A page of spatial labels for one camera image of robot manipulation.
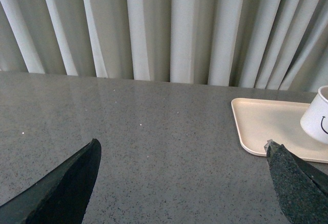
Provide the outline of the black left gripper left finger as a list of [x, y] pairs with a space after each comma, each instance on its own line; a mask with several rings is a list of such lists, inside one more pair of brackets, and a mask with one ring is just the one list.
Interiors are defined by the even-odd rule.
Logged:
[[93, 139], [31, 187], [1, 206], [1, 223], [82, 223], [101, 160]]

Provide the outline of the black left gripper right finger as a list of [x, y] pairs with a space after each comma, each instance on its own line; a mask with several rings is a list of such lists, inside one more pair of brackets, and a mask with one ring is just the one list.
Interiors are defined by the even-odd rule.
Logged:
[[290, 223], [327, 223], [327, 174], [268, 140], [264, 146], [280, 208]]

